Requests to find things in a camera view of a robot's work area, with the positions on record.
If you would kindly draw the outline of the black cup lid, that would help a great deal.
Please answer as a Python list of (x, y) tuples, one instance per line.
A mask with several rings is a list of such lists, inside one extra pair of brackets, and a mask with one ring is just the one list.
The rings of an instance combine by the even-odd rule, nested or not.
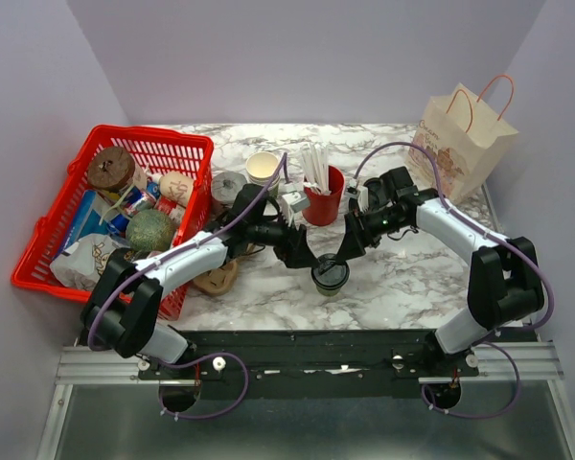
[(311, 278), (315, 284), (346, 284), (350, 276), (350, 268), (346, 272), (330, 271), (321, 275), (316, 275), (310, 271)]

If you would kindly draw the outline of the green paper cup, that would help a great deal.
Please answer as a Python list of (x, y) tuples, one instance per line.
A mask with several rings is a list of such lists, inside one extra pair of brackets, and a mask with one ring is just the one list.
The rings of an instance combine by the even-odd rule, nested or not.
[(341, 291), (343, 284), (316, 284), (317, 291), (327, 297), (332, 297), (338, 294)]

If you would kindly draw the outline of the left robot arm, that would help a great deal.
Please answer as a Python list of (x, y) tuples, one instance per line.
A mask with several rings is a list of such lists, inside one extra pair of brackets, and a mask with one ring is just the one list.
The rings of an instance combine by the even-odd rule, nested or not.
[(160, 360), (174, 379), (186, 377), (194, 364), (189, 341), (158, 322), (162, 301), (195, 277), (243, 256), (250, 245), (267, 246), (288, 268), (311, 268), (305, 226), (294, 216), (310, 201), (296, 189), (272, 197), (261, 186), (246, 185), (231, 209), (189, 240), (156, 256), (130, 262), (114, 251), (81, 315), (87, 344), (120, 357), (141, 355)]

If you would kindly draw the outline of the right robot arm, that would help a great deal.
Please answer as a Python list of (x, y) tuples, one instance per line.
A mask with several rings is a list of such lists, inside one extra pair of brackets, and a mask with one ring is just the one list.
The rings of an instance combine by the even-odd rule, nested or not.
[(337, 264), (365, 255), (382, 236), (411, 227), (435, 237), (468, 264), (467, 306), (428, 338), (422, 364), (444, 375), (456, 354), (495, 329), (540, 311), (544, 303), (534, 245), (524, 237), (509, 239), (481, 227), (434, 189), (419, 190), (405, 167), (380, 177), (390, 204), (345, 215), (345, 235), (334, 256)]

